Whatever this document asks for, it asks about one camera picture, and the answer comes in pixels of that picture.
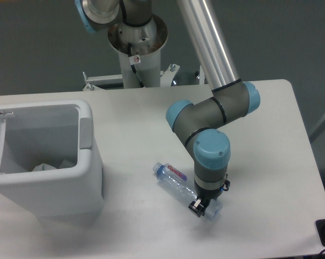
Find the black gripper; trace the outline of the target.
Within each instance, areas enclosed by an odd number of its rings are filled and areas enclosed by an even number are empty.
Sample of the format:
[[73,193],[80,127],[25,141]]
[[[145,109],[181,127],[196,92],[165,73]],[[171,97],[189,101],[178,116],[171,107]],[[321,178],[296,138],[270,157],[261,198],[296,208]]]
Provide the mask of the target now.
[[197,200],[192,201],[189,204],[189,209],[192,213],[194,213],[197,217],[201,217],[205,215],[205,207],[208,207],[212,199],[217,199],[223,192],[229,190],[230,181],[225,180],[224,184],[214,190],[207,190],[199,186],[196,181],[195,190],[197,193]]

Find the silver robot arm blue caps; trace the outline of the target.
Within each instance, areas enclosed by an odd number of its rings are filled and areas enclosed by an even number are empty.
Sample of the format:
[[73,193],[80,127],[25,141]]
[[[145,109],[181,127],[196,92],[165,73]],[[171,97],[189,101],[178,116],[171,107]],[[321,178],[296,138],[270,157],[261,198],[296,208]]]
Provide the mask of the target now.
[[[161,86],[161,49],[168,32],[151,1],[76,1],[75,6],[89,32],[107,29],[125,88]],[[260,94],[236,72],[211,2],[178,1],[178,7],[212,89],[209,99],[177,101],[165,116],[193,159],[196,197],[189,209],[200,217],[213,214],[211,201],[230,187],[230,141],[219,129],[255,111]]]

